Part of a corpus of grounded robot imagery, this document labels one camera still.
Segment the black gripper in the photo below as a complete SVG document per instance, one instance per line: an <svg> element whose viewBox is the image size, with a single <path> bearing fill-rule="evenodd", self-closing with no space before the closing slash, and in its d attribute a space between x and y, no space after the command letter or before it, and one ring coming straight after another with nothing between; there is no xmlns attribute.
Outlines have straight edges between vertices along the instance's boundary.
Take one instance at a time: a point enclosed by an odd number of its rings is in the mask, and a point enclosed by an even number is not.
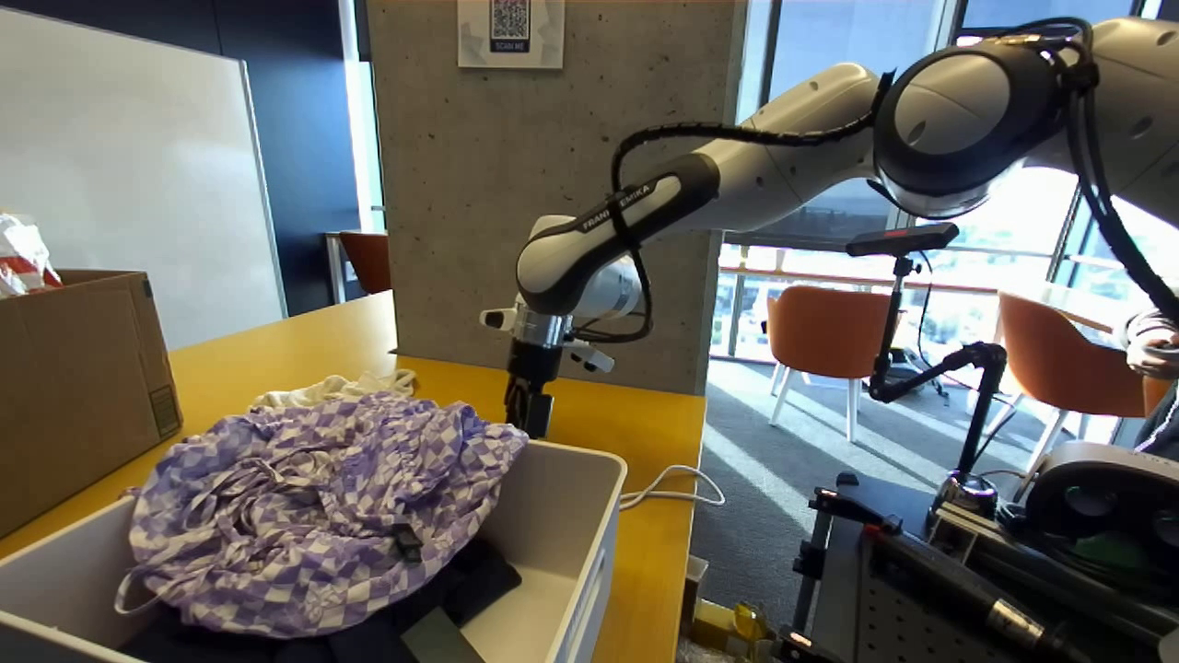
<svg viewBox="0 0 1179 663"><path fill-rule="evenodd" d="M542 438L547 430L560 352L529 341L508 345L503 419Z"/></svg>

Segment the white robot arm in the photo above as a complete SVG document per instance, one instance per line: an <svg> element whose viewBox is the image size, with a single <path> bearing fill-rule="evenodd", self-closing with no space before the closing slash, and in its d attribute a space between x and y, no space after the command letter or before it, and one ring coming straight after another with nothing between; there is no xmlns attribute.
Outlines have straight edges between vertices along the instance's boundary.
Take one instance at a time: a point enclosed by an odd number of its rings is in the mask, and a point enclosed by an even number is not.
<svg viewBox="0 0 1179 663"><path fill-rule="evenodd" d="M1179 210L1179 37L1165 20L1039 20L943 49L897 75L836 64L739 124L673 130L690 146L566 216L533 220L503 314L503 419L537 436L545 382L605 318L647 318L637 247L665 230L762 230L814 195L870 179L913 216L957 216L1015 163L1069 169L1155 314L1176 287L1121 210Z"/></svg>

